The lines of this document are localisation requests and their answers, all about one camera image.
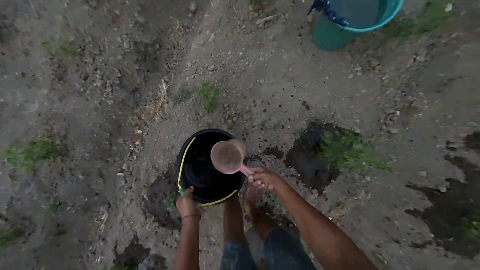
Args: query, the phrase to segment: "hand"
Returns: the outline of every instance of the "hand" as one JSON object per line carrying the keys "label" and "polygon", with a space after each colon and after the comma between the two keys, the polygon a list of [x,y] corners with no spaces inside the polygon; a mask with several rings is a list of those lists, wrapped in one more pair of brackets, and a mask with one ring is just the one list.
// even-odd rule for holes
{"label": "hand", "polygon": [[181,217],[192,216],[198,214],[200,216],[200,211],[195,207],[195,203],[192,198],[193,187],[185,190],[183,196],[177,200],[177,209],[180,212]]}
{"label": "hand", "polygon": [[254,174],[248,179],[248,182],[260,189],[278,191],[282,186],[287,184],[282,177],[267,168],[254,167],[250,169]]}

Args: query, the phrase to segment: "bare foot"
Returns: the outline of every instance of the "bare foot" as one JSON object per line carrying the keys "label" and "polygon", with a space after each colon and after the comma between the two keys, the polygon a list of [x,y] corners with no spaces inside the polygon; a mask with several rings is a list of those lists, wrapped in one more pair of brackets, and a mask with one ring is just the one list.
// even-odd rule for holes
{"label": "bare foot", "polygon": [[252,184],[247,185],[247,191],[243,196],[243,207],[245,213],[250,216],[252,209],[256,208],[258,197],[260,196],[260,189]]}

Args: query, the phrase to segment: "forearm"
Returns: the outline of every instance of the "forearm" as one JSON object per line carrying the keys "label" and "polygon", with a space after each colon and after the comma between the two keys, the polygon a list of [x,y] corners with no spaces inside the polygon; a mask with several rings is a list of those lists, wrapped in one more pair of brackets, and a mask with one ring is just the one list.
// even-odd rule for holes
{"label": "forearm", "polygon": [[175,270],[197,270],[199,264],[200,217],[182,221],[179,248],[175,257]]}
{"label": "forearm", "polygon": [[295,221],[310,250],[325,270],[375,269],[353,241],[325,215],[306,202],[287,183],[278,196]]}

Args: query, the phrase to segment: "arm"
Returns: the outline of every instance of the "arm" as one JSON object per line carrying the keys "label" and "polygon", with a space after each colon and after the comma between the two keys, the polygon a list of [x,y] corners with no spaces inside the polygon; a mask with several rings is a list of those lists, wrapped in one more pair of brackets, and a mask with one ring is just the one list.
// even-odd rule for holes
{"label": "arm", "polygon": [[277,193],[303,239],[325,270],[376,269],[341,229],[306,202],[280,176],[262,167],[252,169],[256,174],[249,181]]}
{"label": "arm", "polygon": [[177,200],[177,209],[181,215],[181,234],[179,248],[175,256],[175,270],[197,270],[199,263],[200,212],[192,199],[193,188],[185,191]]}

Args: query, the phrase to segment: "pink plastic scoop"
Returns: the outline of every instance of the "pink plastic scoop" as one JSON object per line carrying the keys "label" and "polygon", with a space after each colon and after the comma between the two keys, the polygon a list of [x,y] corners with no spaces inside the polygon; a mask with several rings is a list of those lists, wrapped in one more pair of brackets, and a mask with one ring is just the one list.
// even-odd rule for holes
{"label": "pink plastic scoop", "polygon": [[253,174],[252,170],[243,164],[246,155],[247,148],[237,139],[218,142],[210,151],[212,163],[219,172],[224,174],[242,172],[250,177]]}

